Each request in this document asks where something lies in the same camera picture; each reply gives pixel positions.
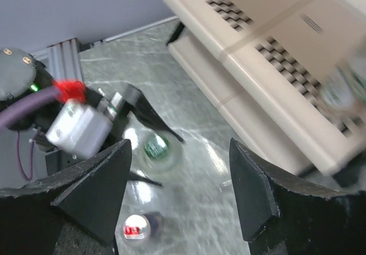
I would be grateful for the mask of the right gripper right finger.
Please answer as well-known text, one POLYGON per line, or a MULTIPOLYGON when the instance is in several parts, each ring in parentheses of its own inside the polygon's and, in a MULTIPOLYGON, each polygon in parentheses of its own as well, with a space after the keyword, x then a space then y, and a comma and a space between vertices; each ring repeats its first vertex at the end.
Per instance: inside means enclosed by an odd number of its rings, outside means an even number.
POLYGON ((365 191, 314 184, 236 139, 230 175, 241 233, 251 254, 364 254, 365 191))

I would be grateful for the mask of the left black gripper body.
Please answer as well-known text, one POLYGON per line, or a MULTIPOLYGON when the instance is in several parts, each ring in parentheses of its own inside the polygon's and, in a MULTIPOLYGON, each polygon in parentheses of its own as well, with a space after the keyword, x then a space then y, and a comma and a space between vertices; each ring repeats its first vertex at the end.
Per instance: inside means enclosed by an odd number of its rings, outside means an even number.
POLYGON ((92 158, 122 140, 131 108, 122 94, 108 98, 92 90, 86 102, 68 99, 48 128, 34 142, 43 152, 61 150, 77 158, 92 158))

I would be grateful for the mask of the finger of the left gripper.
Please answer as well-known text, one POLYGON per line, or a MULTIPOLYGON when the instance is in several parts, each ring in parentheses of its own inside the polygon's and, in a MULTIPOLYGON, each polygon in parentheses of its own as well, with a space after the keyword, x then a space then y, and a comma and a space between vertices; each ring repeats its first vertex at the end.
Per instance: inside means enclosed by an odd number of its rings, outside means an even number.
POLYGON ((185 140, 158 115, 144 93, 138 87, 129 83, 124 91, 124 115, 128 115, 130 112, 145 127, 155 131, 168 132, 181 143, 185 143, 185 140))
POLYGON ((154 185, 154 186, 163 187, 163 184, 162 183, 157 182, 157 181, 153 181, 150 178, 146 178, 146 177, 143 177, 141 175, 138 175, 135 172, 129 172, 128 180, 129 181, 144 182, 144 183, 151 184, 151 185, 154 185))

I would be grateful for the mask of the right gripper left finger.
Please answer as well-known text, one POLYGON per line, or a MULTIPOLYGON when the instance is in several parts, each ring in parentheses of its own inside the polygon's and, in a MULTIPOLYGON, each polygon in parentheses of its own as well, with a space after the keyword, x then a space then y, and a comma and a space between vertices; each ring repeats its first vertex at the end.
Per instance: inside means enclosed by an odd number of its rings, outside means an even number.
POLYGON ((117 254, 129 140, 22 188, 1 190, 2 254, 117 254))

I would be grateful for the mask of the clear soda water bottle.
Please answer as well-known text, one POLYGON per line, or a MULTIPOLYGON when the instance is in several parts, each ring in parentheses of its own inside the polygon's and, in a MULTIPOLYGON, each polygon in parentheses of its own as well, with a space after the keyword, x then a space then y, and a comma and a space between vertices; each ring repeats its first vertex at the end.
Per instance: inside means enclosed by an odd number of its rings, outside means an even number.
POLYGON ((148 133, 137 149, 137 161, 144 173, 168 173, 181 165, 183 148, 172 134, 162 131, 148 133))
POLYGON ((350 49, 326 78, 318 106, 327 116, 358 116, 365 109, 365 39, 350 49))

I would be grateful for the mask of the silver energy drink can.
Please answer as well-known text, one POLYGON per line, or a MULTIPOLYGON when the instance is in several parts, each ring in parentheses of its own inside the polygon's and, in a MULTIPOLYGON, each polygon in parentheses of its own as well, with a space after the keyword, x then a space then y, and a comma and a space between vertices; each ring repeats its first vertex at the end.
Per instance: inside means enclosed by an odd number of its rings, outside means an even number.
POLYGON ((164 218, 160 212, 132 214, 122 225, 122 239, 133 247, 143 246, 158 238, 164 227, 164 218))

